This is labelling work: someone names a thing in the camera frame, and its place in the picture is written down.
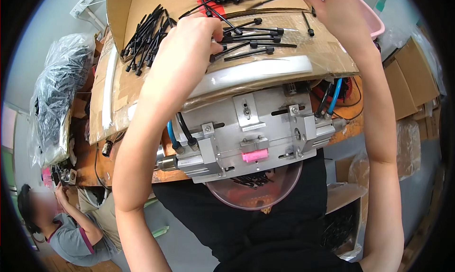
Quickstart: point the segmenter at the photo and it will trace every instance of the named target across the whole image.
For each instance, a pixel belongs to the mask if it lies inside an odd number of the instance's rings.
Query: black hair
[[[17,206],[28,231],[31,234],[41,233],[41,229],[32,221],[35,218],[35,210],[30,203],[30,195],[28,194],[30,190],[31,188],[28,184],[22,185],[20,193],[17,196]]]

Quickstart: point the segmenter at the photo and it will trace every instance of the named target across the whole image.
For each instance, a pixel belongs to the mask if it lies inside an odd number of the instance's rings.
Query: pink plastic basin
[[[368,29],[370,30],[371,38],[375,40],[380,34],[384,33],[385,26],[381,19],[363,0],[359,0],[362,15],[367,21]]]
[[[253,189],[237,184],[232,179],[207,182],[208,189],[220,201],[247,211],[261,210],[284,199],[294,188],[302,172],[302,161],[282,166],[266,173],[274,182]]]

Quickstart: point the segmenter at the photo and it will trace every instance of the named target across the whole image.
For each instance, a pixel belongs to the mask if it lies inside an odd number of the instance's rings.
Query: electrical outlet
[[[74,18],[78,18],[79,15],[84,12],[84,10],[87,8],[87,5],[92,3],[94,0],[79,0],[77,4],[71,9],[70,15]]]
[[[84,10],[79,6],[79,4],[76,4],[76,6],[71,9],[70,15],[77,19],[83,11]]]
[[[87,8],[87,5],[89,5],[90,3],[92,3],[94,0],[80,0],[77,4],[79,5],[79,7],[82,8],[82,10],[84,11],[86,8]]]

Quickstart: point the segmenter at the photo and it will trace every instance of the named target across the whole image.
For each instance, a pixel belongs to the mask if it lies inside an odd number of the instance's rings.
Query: wooden table
[[[356,79],[356,82],[357,82],[359,88],[357,89],[355,84],[353,85],[353,92],[352,92],[351,96],[348,99],[346,99],[346,101],[344,103],[346,105],[354,104],[360,98],[360,93],[362,92],[362,79],[359,76],[356,76],[355,79]],[[319,105],[318,99],[313,94],[311,94],[311,106],[313,108],[313,111],[316,110],[318,105]],[[363,96],[362,96],[362,100],[357,105],[351,106],[351,107],[336,107],[335,112],[338,115],[340,115],[346,119],[350,119],[350,118],[356,116],[357,114],[359,114],[362,111],[362,109],[363,109]],[[75,124],[75,125],[71,126],[71,127],[73,127],[73,133],[75,135],[75,144],[76,144],[75,148],[74,148],[74,152],[77,157],[77,163],[75,166],[75,169],[77,170],[76,184],[81,185],[81,186],[100,186],[100,184],[96,178],[96,175],[95,175],[95,167],[94,167],[96,145],[90,146],[88,144],[88,142],[86,142],[84,139],[85,121],[78,122],[78,123],[80,123],[80,124]],[[335,143],[338,143],[347,138],[356,136],[356,135],[362,133],[363,130],[364,130],[364,116],[362,113],[357,118],[350,121],[350,124],[346,126],[344,131],[335,133],[335,135],[333,135],[333,137],[331,138],[329,145],[335,144]],[[104,143],[105,142],[103,141],[98,144],[99,151],[98,151],[98,157],[97,157],[97,163],[96,163],[96,172],[98,173],[99,178],[105,185],[111,186],[113,172],[114,172],[115,156],[117,155],[117,150],[118,150],[118,147],[120,146],[121,142],[114,145],[110,158],[106,158],[101,154],[101,150],[102,150]],[[163,148],[165,150],[166,155],[175,154],[175,151],[172,149],[172,144],[169,139],[168,133],[165,130],[163,131],[163,135],[162,135],[162,144],[163,144]],[[183,173],[182,171],[168,171],[168,172],[155,171],[155,172],[153,172],[153,168],[150,168],[150,174],[153,174],[152,183],[188,179],[188,176],[185,173]]]

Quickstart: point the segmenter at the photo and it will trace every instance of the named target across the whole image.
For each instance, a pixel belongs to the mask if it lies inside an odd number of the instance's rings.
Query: gray shirt
[[[84,215],[100,227],[90,213]],[[54,222],[60,223],[60,226],[47,242],[66,261],[78,266],[93,266],[117,254],[117,248],[106,235],[92,246],[84,229],[68,214],[58,214]]]

